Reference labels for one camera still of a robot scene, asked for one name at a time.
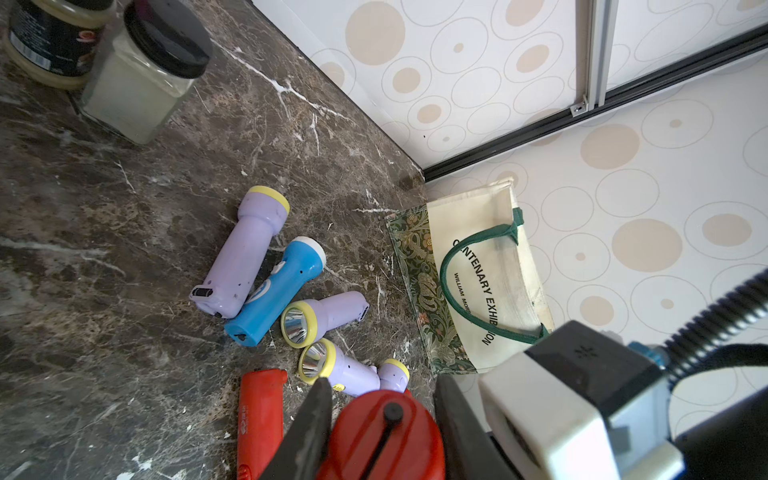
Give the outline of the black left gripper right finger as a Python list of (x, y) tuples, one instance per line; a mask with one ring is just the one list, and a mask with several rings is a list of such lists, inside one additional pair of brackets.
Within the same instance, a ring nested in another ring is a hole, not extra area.
[(520, 478), (481, 428), (451, 376), (437, 377), (433, 403), (444, 445), (447, 479)]

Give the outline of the purple flashlight back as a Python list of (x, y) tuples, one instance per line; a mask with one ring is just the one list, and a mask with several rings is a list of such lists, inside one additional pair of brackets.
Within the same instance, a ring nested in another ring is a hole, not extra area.
[(277, 190), (253, 186), (243, 197), (237, 222), (203, 283), (190, 292), (201, 311), (231, 319), (238, 315), (253, 288), (273, 237), (285, 224), (290, 205)]

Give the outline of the purple flashlight lying sideways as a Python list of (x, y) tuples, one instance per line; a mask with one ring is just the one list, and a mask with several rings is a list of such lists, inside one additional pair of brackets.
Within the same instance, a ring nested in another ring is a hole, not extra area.
[(350, 322), (360, 322), (369, 304), (356, 291), (344, 292), (321, 300), (290, 303), (280, 317), (280, 329), (286, 342), (296, 349), (305, 348), (321, 339), (328, 331)]

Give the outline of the dark lid jar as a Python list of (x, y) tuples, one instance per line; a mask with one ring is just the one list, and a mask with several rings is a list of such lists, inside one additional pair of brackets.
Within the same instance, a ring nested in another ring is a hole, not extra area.
[(116, 12), (113, 0), (16, 0), (2, 45), (33, 80), (78, 90), (88, 80), (102, 33)]

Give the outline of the cream tote bag green handles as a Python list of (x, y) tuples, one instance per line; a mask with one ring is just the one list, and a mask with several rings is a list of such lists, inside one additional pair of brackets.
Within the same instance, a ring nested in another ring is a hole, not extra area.
[(555, 323), (510, 180), (387, 218), (435, 374), (486, 373)]

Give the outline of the blue flashlight white rim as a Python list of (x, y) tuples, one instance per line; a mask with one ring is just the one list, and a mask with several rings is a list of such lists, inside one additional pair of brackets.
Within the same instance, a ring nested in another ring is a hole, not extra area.
[(225, 332), (241, 346), (256, 347), (301, 288), (322, 273), (326, 263), (326, 253), (316, 240), (294, 238), (270, 276), (246, 300), (241, 312), (225, 324)]

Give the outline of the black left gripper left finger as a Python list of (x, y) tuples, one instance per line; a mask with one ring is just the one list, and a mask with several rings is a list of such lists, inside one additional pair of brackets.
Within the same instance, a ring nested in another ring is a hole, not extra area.
[(320, 378), (260, 479), (315, 480), (327, 455), (331, 425), (332, 388)]

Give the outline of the purple flashlight middle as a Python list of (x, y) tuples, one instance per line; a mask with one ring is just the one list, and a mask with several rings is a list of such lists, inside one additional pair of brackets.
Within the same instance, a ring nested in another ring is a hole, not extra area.
[(302, 351), (298, 375), (308, 385), (325, 378), (333, 390), (353, 397), (379, 390), (381, 387), (374, 367), (346, 356), (333, 342), (325, 338)]

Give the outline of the square jar black lid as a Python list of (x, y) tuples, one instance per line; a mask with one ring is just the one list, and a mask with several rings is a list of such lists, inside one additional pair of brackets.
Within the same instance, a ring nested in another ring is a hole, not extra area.
[(152, 141), (207, 70), (213, 45), (180, 1), (132, 1), (102, 41), (81, 113), (136, 144)]

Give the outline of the red flashlight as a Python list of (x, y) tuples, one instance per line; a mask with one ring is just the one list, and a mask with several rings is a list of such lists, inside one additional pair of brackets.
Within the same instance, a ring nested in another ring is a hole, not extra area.
[(237, 424), (238, 480), (258, 479), (283, 439), (282, 369), (252, 371), (241, 379)]
[(407, 393), (379, 390), (345, 407), (319, 479), (444, 479), (445, 453), (430, 412)]

